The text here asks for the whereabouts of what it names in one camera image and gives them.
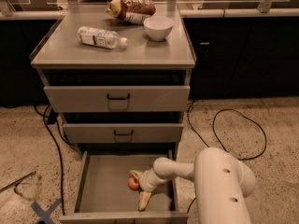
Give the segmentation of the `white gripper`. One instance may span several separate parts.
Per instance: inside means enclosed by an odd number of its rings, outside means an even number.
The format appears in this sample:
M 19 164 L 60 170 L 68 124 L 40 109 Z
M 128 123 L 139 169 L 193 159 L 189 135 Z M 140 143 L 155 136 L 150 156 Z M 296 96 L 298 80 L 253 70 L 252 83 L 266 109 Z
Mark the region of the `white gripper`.
M 144 211 L 150 201 L 151 192 L 153 192 L 158 186 L 164 184 L 166 179 L 157 176 L 152 169 L 145 172 L 130 170 L 129 173 L 133 176 L 134 180 L 139 180 L 140 188 L 144 190 L 139 193 L 138 203 L 138 210 Z

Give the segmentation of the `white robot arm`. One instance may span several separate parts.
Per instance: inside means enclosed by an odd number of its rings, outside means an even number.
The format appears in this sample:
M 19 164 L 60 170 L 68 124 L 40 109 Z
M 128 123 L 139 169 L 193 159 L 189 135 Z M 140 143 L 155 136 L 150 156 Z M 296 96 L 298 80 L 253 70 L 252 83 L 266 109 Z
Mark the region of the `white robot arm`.
M 194 183 L 200 224 L 251 224 L 245 198 L 255 188 L 250 168 L 228 152 L 209 147 L 192 163 L 160 157 L 146 171 L 132 170 L 131 189 L 140 188 L 138 209 L 146 209 L 153 191 L 177 177 Z

